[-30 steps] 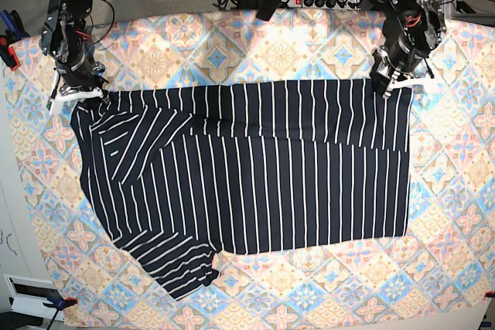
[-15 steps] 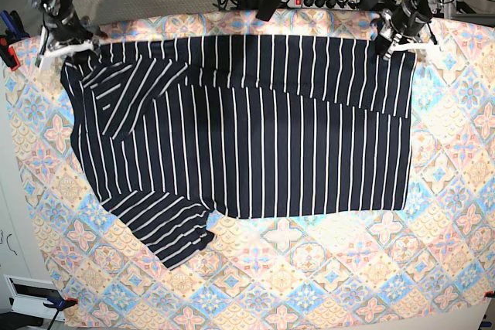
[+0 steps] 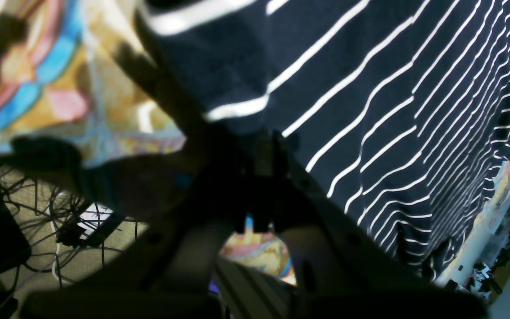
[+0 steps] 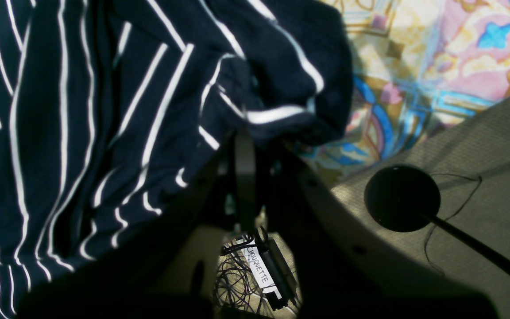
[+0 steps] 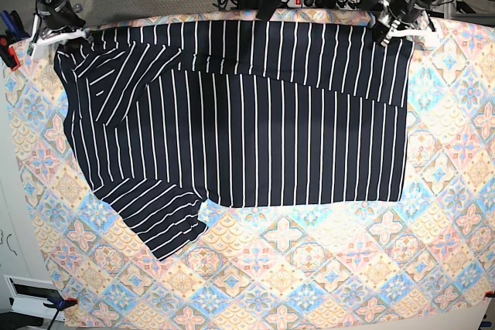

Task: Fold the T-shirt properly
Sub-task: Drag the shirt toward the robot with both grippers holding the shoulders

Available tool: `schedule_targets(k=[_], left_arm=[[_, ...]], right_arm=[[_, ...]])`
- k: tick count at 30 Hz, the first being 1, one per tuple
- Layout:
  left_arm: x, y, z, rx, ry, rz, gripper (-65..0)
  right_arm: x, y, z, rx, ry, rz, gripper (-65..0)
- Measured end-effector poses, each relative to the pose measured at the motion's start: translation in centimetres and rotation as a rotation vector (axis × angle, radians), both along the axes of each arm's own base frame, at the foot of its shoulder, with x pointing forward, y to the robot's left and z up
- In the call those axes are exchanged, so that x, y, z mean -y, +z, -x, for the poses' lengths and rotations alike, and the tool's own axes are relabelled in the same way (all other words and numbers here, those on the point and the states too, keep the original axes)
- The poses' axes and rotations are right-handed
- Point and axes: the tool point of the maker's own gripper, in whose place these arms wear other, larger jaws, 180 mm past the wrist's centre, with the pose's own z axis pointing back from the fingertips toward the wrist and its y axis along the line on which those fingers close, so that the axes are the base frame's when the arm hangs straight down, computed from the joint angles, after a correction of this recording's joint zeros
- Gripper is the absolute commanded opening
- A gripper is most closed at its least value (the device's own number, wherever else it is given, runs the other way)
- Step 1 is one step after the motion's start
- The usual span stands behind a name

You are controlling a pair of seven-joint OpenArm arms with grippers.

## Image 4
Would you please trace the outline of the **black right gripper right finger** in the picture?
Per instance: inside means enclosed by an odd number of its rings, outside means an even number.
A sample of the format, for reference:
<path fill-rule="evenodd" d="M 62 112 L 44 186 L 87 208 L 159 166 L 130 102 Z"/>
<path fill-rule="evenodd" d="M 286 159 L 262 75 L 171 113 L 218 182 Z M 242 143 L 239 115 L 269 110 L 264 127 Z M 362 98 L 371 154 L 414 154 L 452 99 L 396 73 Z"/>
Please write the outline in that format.
<path fill-rule="evenodd" d="M 497 319 L 482 292 L 435 274 L 352 216 L 282 143 L 266 150 L 269 227 L 291 250 L 300 319 Z"/>

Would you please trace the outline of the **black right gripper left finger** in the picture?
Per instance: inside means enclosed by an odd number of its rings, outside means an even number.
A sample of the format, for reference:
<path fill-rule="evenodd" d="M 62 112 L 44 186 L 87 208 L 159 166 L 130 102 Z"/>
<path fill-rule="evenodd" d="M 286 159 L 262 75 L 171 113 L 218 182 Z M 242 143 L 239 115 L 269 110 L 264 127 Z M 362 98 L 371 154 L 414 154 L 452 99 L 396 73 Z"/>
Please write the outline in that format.
<path fill-rule="evenodd" d="M 210 291 L 225 236 L 254 232 L 255 144 L 237 131 L 159 218 L 119 248 L 37 287 L 19 319 L 150 318 L 175 306 L 213 316 Z"/>

